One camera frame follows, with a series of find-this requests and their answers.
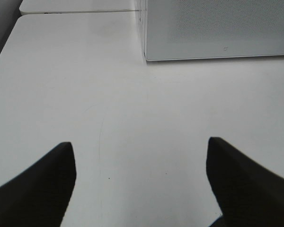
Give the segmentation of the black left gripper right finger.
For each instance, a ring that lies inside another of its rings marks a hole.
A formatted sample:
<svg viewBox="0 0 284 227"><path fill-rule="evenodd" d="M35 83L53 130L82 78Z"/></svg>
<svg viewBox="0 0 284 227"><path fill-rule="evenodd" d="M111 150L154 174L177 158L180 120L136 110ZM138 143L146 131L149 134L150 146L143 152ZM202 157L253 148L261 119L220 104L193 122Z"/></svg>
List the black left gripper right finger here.
<svg viewBox="0 0 284 227"><path fill-rule="evenodd" d="M219 137L208 141L206 175L222 211L213 227L284 227L284 178Z"/></svg>

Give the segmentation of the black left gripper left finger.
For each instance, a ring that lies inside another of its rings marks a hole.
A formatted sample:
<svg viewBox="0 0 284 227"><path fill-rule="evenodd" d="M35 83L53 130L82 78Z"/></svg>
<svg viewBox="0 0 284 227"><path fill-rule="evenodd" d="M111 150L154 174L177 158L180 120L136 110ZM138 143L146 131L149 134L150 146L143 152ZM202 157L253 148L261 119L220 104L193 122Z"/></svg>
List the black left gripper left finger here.
<svg viewBox="0 0 284 227"><path fill-rule="evenodd" d="M0 186L0 227L59 227L76 182L70 142L62 142Z"/></svg>

